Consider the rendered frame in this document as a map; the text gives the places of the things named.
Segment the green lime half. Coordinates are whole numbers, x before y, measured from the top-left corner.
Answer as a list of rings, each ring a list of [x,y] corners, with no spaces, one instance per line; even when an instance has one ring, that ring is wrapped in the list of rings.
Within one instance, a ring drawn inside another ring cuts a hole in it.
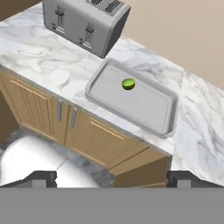
[[[122,88],[125,89],[125,90],[131,90],[133,89],[135,86],[135,80],[134,79],[131,79],[131,78],[128,78],[128,79],[124,79],[122,81]]]

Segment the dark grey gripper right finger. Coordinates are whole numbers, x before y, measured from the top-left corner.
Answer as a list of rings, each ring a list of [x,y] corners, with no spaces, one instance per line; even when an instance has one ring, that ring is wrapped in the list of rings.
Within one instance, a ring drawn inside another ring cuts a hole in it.
[[[186,188],[216,188],[219,185],[202,180],[190,171],[168,171],[166,174],[167,187]]]

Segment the grey four-slot toaster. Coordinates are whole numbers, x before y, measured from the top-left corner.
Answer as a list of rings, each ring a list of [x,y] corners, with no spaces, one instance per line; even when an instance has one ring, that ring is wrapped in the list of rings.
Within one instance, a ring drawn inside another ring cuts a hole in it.
[[[122,0],[42,0],[44,25],[104,59],[120,38],[131,7]]]

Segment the grey rectangular tray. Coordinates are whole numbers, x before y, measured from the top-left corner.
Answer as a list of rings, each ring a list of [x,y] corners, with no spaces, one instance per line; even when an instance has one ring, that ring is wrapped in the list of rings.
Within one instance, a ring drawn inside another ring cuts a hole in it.
[[[131,90],[122,87],[124,79],[134,79]],[[98,106],[160,137],[175,133],[179,96],[151,77],[115,59],[105,59],[88,81],[85,96]]]

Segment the wooden cupboard door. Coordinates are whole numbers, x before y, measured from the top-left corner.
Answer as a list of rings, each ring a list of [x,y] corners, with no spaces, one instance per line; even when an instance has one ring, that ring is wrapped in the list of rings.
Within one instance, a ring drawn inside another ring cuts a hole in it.
[[[150,146],[143,140],[124,135],[105,122],[78,109],[71,128],[73,107],[69,108],[65,146],[83,157],[111,169]]]
[[[62,101],[61,121],[58,121],[58,98],[6,71],[0,72],[0,90],[17,122],[29,130],[64,145],[67,133],[69,105]]]

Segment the wooden cupboard side panel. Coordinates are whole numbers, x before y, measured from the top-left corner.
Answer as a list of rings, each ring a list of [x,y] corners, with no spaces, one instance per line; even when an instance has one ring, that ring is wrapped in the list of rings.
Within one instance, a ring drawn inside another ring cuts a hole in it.
[[[149,147],[109,169],[115,176],[113,187],[165,187],[172,155]]]

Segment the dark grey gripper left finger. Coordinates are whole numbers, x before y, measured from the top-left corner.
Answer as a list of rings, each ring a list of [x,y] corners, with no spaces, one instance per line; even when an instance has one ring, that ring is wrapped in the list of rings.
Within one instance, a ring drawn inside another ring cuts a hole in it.
[[[34,171],[26,178],[0,185],[0,188],[56,188],[56,171]]]

